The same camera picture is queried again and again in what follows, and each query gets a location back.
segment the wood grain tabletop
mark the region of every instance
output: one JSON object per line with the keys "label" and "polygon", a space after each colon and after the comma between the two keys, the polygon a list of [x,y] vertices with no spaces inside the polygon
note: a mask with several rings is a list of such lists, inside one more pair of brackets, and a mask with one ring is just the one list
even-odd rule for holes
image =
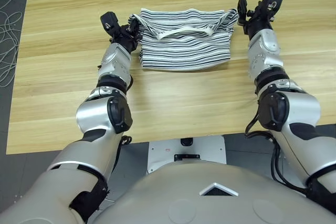
{"label": "wood grain tabletop", "polygon": [[[247,0],[250,9],[259,0]],[[220,10],[238,0],[28,0],[16,68],[7,153],[53,151],[82,137],[76,109],[95,88],[109,45],[99,17],[125,24],[141,7]],[[283,0],[273,28],[290,78],[336,122],[336,0]],[[231,60],[194,72],[142,70],[132,53],[128,92],[134,142],[243,132],[257,104],[247,69],[248,36],[236,26]]]}

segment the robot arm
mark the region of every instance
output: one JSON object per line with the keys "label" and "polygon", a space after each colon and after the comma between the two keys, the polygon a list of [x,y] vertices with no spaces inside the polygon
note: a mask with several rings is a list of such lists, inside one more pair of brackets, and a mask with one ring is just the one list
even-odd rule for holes
{"label": "robot arm", "polygon": [[112,36],[98,71],[97,87],[77,110],[83,138],[69,144],[26,195],[0,215],[0,223],[85,223],[108,194],[122,137],[132,125],[126,92],[132,84],[131,51],[138,26],[119,26],[114,13],[101,17]]}
{"label": "robot arm", "polygon": [[336,214],[336,139],[320,135],[320,104],[289,79],[270,22],[282,0],[262,0],[254,11],[239,0],[239,25],[249,36],[249,75],[256,86],[255,121],[271,132],[313,201]]}

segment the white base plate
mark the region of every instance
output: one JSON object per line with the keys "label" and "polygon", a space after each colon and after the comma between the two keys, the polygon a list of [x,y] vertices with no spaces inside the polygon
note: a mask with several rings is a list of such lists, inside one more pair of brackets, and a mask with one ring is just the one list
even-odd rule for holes
{"label": "white base plate", "polygon": [[191,146],[183,146],[180,139],[162,140],[149,143],[148,173],[174,162],[175,154],[198,154],[201,160],[226,164],[223,136],[194,137]]}

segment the gray floor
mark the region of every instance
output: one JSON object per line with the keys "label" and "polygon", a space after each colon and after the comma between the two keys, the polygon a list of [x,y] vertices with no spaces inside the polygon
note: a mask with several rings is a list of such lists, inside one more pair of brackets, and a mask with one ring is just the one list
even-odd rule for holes
{"label": "gray floor", "polygon": [[[0,6],[4,2],[6,0],[0,0]],[[5,10],[9,14],[24,12],[25,4],[26,0],[13,0]],[[13,85],[0,88],[0,212],[24,195],[58,154],[43,152],[5,155],[12,89]],[[336,136],[336,125],[320,126],[318,130],[325,135]],[[261,137],[247,140],[243,134],[225,135],[224,138],[227,164],[249,168],[270,177],[272,144],[269,141]],[[147,150],[148,143],[131,144],[122,149],[120,161],[109,181],[110,200],[116,200],[145,174]],[[299,184],[285,158],[281,159],[281,164],[284,176],[292,183]]]}

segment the black and white striped fabric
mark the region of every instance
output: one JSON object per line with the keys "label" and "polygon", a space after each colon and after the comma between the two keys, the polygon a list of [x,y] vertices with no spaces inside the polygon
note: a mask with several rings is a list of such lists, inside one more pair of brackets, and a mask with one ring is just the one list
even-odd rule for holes
{"label": "black and white striped fabric", "polygon": [[141,9],[140,63],[144,69],[192,71],[230,59],[230,39],[237,10],[157,12]]}

